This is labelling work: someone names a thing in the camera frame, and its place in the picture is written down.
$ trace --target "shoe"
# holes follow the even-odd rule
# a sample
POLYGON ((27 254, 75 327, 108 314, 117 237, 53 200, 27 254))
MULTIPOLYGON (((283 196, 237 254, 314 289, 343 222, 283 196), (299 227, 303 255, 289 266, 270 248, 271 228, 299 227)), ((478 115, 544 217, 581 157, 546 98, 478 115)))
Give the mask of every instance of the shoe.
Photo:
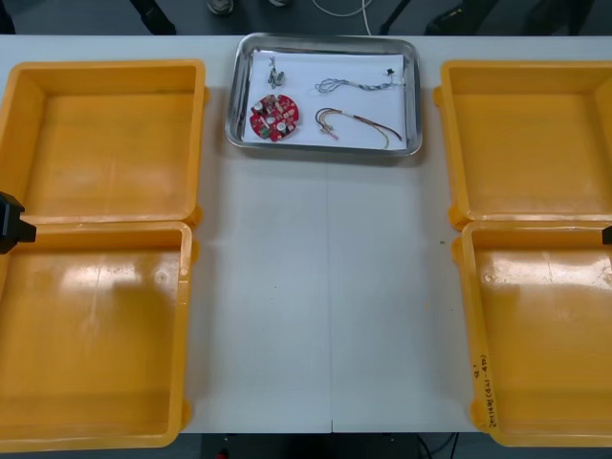
POLYGON ((213 14, 227 16, 233 11, 233 0, 207 0, 208 9, 213 14))

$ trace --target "floor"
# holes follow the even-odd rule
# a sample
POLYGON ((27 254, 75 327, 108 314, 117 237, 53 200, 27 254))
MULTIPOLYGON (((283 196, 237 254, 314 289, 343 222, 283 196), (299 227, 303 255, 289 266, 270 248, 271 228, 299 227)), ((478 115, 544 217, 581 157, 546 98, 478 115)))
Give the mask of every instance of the floor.
MULTIPOLYGON (((336 12, 357 9, 360 0, 318 0, 336 12)), ((375 33, 393 11, 399 0, 374 0, 368 8, 371 30, 375 33)), ((179 34, 245 34, 329 33, 363 34, 360 14, 336 18, 319 11, 311 0, 295 0, 286 9, 277 9, 267 0, 237 0, 234 14, 216 17, 206 8, 205 0, 158 0, 179 34)), ((413 0, 398 18, 390 34, 421 34, 437 14, 454 7, 458 0, 413 0)), ((518 34, 522 18, 536 0, 501 0, 480 34, 518 34)), ((18 33, 24 34, 149 34, 128 0, 5 0, 18 33)), ((612 1, 598 0, 582 31, 583 34, 612 34, 612 1)), ((215 459, 226 448, 232 459, 395 459, 416 458, 418 447, 412 434, 399 435, 181 435, 167 448, 129 451, 49 452, 39 454, 7 454, 20 459, 215 459), (334 454, 326 451, 330 448, 334 454)), ((423 438, 431 451, 441 446, 448 434, 426 433, 423 438)), ((434 457, 450 456, 452 444, 434 457)), ((612 449, 570 448, 503 448, 489 436, 464 433, 459 437, 455 459, 530 459, 530 458, 612 458, 612 449)))
MULTIPOLYGON (((433 457, 450 457, 446 433, 423 434, 433 457)), ((196 435, 184 434, 159 449, 4 454, 3 459, 426 459, 414 434, 196 435)), ((480 433, 462 433, 454 459, 610 459, 612 449, 504 448, 480 433)))
MULTIPOLYGON (((17 33, 138 35, 148 34, 129 0, 4 0, 17 33)), ((360 14, 337 18, 319 11, 312 0, 294 0, 284 9, 267 0, 235 0, 234 13, 216 17, 206 0, 158 0, 179 34, 268 33, 365 33, 360 14)), ((356 10, 361 0, 317 0, 328 10, 356 10)), ((373 33, 400 0, 374 0, 367 9, 373 33)), ((456 6, 459 0, 412 0, 390 34, 422 34, 427 22, 456 6)), ((481 34, 518 34, 525 13, 536 0, 500 0, 483 24, 481 34)), ((587 35, 612 34, 612 2, 597 0, 582 31, 587 35)))

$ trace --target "white cable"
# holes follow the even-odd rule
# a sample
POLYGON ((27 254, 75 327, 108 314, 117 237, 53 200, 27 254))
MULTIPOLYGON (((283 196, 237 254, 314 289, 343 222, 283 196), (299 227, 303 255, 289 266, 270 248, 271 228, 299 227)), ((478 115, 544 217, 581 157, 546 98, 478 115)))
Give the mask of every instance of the white cable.
POLYGON ((361 11, 363 12, 363 25, 367 30, 367 34, 372 36, 372 33, 370 32, 370 26, 367 23, 367 14, 365 13, 365 0, 361 0, 361 11))
POLYGON ((367 30, 367 34, 371 35, 372 33, 370 33, 370 26, 367 23, 367 15, 365 13, 365 9, 367 7, 369 7, 370 4, 373 1, 374 0, 367 0, 367 2, 366 2, 365 0, 361 0, 361 8, 359 8, 357 11, 348 12, 346 14, 338 14, 337 12, 328 11, 328 10, 324 9, 319 3, 317 3, 317 0, 313 0, 313 3, 315 4, 315 6, 317 8, 319 8, 324 13, 329 14, 330 16, 335 16, 335 17, 351 17, 351 16, 354 16, 355 14, 359 14, 360 12, 363 11, 363 24, 365 25, 365 29, 367 30))

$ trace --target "black clamp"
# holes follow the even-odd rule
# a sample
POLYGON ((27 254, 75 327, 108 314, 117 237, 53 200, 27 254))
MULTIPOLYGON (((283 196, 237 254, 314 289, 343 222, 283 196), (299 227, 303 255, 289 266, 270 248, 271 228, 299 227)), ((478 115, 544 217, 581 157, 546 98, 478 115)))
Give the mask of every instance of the black clamp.
POLYGON ((605 246, 612 244, 612 227, 608 227, 601 232, 601 242, 605 246))
POLYGON ((19 242, 34 242, 36 227, 21 220, 25 209, 19 201, 0 191, 0 255, 5 255, 19 242))

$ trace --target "colored wire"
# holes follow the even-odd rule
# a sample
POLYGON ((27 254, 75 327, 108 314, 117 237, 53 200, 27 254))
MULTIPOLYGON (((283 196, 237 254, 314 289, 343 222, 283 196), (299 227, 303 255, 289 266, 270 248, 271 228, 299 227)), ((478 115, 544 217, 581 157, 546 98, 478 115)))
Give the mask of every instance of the colored wire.
POLYGON ((419 440, 419 443, 421 444, 421 446, 427 453, 427 459, 433 459, 433 456, 431 455, 431 451, 429 451, 429 448, 427 447, 427 443, 425 443, 425 440, 421 438, 421 435, 417 434, 417 440, 419 440))
POLYGON ((369 7, 372 2, 374 0, 368 0, 367 2, 365 0, 361 0, 361 8, 359 8, 356 11, 353 12, 347 12, 346 14, 342 14, 342 13, 337 13, 337 12, 332 12, 329 10, 324 9, 319 3, 317 3, 317 0, 313 0, 313 4, 319 8, 321 11, 323 11, 326 14, 329 14, 330 16, 334 16, 334 17, 351 17, 354 16, 356 14, 359 14, 360 12, 363 12, 363 25, 365 26, 365 29, 367 30, 367 34, 371 35, 372 33, 370 32, 370 26, 367 23, 367 13, 365 12, 365 9, 367 7, 369 7))
POLYGON ((315 121, 321 126, 321 132, 323 132, 324 134, 328 134, 329 136, 331 136, 332 138, 336 140, 339 140, 339 137, 336 134, 334 134, 333 132, 334 127, 326 121, 326 118, 329 115, 344 115, 345 117, 352 118, 354 120, 367 124, 373 129, 376 129, 384 136, 386 140, 384 148, 387 148, 390 142, 389 137, 386 135, 384 130, 395 134, 400 141, 402 140, 402 136, 397 131, 383 124, 378 124, 375 121, 369 120, 368 118, 360 117, 358 115, 351 115, 350 113, 343 112, 342 110, 339 110, 337 108, 329 108, 329 107, 321 108, 319 111, 315 113, 315 121))
POLYGON ((392 80, 390 83, 370 85, 359 84, 355 81, 349 81, 348 79, 325 78, 320 83, 315 85, 315 89, 321 94, 329 94, 336 91, 340 86, 353 86, 354 88, 359 88, 363 91, 380 91, 393 86, 402 86, 402 83, 394 83, 392 80))
POLYGON ((455 457, 455 449, 457 448, 457 440, 459 440, 459 432, 455 435, 455 441, 452 443, 452 451, 450 452, 450 459, 455 457))

